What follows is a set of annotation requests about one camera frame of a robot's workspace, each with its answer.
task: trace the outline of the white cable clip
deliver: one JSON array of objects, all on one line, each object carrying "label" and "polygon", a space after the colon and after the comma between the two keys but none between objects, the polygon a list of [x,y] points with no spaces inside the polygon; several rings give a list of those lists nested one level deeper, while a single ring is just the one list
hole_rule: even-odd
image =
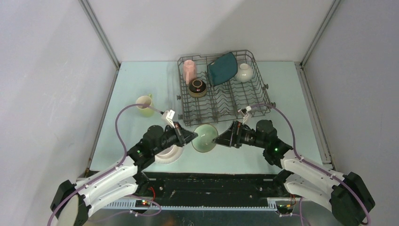
[{"label": "white cable clip", "polygon": [[249,111],[251,111],[251,106],[247,106],[245,108],[239,109],[238,113],[240,113],[240,115],[242,116],[242,124],[244,125],[245,123],[247,123],[249,121],[249,119],[251,118],[251,115],[248,113]]},{"label": "white cable clip", "polygon": [[166,110],[162,115],[162,120],[166,122],[167,125],[171,126],[172,128],[175,127],[173,123],[173,116],[175,115],[175,111],[172,109]]}]

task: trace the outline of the green bowl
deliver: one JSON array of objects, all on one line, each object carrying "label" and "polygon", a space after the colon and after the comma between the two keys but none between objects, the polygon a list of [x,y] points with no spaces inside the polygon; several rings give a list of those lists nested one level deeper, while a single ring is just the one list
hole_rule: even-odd
[{"label": "green bowl", "polygon": [[198,137],[192,141],[192,146],[198,152],[209,152],[216,144],[212,143],[212,140],[218,136],[217,129],[209,124],[198,126],[195,131],[198,133]]}]

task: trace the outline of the metal rack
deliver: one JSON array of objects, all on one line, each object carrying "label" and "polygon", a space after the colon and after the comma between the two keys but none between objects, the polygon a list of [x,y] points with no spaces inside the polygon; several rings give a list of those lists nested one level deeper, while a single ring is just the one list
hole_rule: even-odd
[{"label": "metal rack", "polygon": [[[183,114],[179,119],[186,126],[203,123],[218,123],[220,121],[236,120],[240,117],[238,110],[251,105],[267,103],[275,106],[267,94],[268,84],[264,84],[254,55],[248,50],[231,51],[238,64],[247,63],[254,71],[254,77],[248,82],[239,82],[234,78],[224,84],[211,87],[207,73],[209,63],[221,57],[223,54],[183,56],[177,61],[179,71],[180,95]],[[197,67],[197,77],[203,80],[208,88],[207,94],[201,98],[191,97],[188,86],[183,79],[183,62],[192,60]],[[263,116],[270,112],[270,108],[258,107],[250,111],[252,117]]]}]

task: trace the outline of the light blue table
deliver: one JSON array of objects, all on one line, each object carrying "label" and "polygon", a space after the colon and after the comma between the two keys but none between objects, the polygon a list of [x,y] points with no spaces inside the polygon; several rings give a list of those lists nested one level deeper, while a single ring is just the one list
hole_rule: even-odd
[{"label": "light blue table", "polygon": [[[294,62],[257,62],[264,83],[269,84],[268,93],[272,102],[290,120],[295,131],[297,149],[306,157],[322,163],[313,133],[308,109],[303,97]],[[112,93],[100,137],[90,166],[99,171],[115,163],[123,155],[122,145],[115,133],[115,118],[127,105],[134,104],[140,96],[151,93],[154,106],[162,111],[174,109],[181,114],[181,101],[176,62],[123,62]],[[281,140],[292,144],[292,136],[285,120],[273,111],[263,119],[273,121]],[[248,124],[255,128],[262,117],[252,118]],[[128,149],[135,145],[151,125],[165,126],[160,114],[151,118],[140,115],[133,107],[120,117],[119,129]],[[219,134],[225,131],[231,121],[214,124]],[[194,131],[197,126],[185,127]],[[199,153],[191,144],[184,148],[182,156],[174,163],[154,163],[145,171],[173,173],[223,173],[223,174],[276,174],[280,168],[270,166],[262,156],[263,150],[242,146],[240,149],[217,145],[208,153]]]}]

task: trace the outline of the white enclosure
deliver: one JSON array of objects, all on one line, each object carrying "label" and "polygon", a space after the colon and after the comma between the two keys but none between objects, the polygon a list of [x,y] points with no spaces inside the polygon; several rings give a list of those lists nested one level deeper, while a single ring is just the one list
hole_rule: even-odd
[{"label": "white enclosure", "polygon": [[338,171],[363,178],[377,203],[373,225],[394,225],[399,3],[340,2],[3,1],[2,225],[46,224],[58,185],[93,156],[123,61],[234,49],[296,62],[315,146],[331,152]]},{"label": "white enclosure", "polygon": [[332,0],[94,0],[120,61],[249,49],[257,60],[300,61]]},{"label": "white enclosure", "polygon": [[76,0],[0,8],[1,225],[45,225],[86,168],[113,63]]}]

